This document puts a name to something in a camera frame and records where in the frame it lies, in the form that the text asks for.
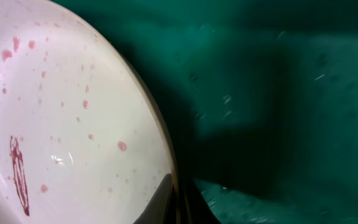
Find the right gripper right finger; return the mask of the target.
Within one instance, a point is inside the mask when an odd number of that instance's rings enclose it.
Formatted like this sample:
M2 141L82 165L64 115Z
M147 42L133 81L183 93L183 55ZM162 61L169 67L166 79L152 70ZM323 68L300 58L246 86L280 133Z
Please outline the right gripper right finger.
M192 179L181 183L181 218L185 224L220 224Z

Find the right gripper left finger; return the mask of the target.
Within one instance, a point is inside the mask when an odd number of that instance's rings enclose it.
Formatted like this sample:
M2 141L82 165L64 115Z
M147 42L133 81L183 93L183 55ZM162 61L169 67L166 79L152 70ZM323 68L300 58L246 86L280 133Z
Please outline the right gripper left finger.
M166 174L155 190L146 208L134 224L163 224L173 192L173 177Z

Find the white plate with red stain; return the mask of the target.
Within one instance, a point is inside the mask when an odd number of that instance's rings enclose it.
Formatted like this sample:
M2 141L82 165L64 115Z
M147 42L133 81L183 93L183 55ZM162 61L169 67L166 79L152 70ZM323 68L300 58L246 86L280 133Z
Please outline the white plate with red stain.
M0 223L134 223L163 177L159 115L133 69L51 1L0 1ZM175 223L173 192L165 223Z

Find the teal plastic serving tray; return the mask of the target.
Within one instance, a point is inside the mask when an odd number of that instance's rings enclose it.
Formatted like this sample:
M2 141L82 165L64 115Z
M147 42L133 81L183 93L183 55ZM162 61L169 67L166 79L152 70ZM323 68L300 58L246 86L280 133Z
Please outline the teal plastic serving tray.
M73 1L220 223L358 223L358 0Z

